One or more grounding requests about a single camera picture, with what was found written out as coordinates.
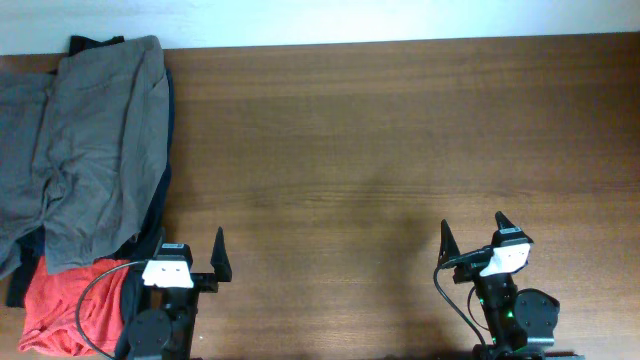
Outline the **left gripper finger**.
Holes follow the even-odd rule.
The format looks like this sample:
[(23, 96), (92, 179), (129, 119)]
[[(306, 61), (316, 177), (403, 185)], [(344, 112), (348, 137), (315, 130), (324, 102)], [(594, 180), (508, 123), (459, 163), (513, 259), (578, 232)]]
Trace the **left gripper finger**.
[(151, 251), (149, 258), (153, 259), (157, 256), (160, 251), (162, 245), (166, 240), (166, 231), (163, 226), (158, 227), (151, 237)]
[(214, 269), (217, 282), (232, 281), (232, 268), (226, 251), (224, 232), (221, 227), (218, 228), (215, 236), (210, 264)]

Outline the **grey shorts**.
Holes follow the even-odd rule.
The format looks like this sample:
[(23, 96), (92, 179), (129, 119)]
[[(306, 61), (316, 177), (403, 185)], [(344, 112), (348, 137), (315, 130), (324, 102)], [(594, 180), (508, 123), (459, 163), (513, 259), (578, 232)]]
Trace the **grey shorts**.
[(146, 36), (1, 77), (1, 272), (44, 232), (48, 271), (84, 267), (138, 234), (167, 163), (169, 82)]

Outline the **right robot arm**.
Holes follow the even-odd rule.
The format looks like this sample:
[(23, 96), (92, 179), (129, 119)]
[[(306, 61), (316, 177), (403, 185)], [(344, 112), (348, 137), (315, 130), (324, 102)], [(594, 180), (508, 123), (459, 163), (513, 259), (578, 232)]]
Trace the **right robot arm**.
[[(555, 344), (560, 303), (547, 293), (527, 288), (520, 290), (513, 275), (528, 265), (534, 245), (531, 237), (514, 225), (502, 212), (495, 214), (497, 230), (491, 243), (462, 253), (447, 221), (440, 223), (440, 249), (433, 273), (436, 290), (478, 337), (471, 351), (473, 359), (579, 359), (579, 354), (552, 352)], [(453, 270), (453, 282), (471, 283), (469, 297), (475, 296), (483, 311), (484, 329), (491, 335), (486, 341), (480, 325), (469, 310), (462, 311), (439, 283), (439, 273)]]

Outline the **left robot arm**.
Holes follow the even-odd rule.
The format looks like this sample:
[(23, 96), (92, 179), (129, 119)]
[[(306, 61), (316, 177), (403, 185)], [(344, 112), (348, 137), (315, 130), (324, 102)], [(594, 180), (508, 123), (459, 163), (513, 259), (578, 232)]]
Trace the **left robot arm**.
[(224, 232), (213, 242), (208, 273), (191, 270), (190, 247), (166, 243), (165, 232), (150, 258), (129, 270), (122, 287), (124, 330), (116, 345), (117, 359), (188, 359), (194, 335), (199, 295), (216, 293), (232, 280)]

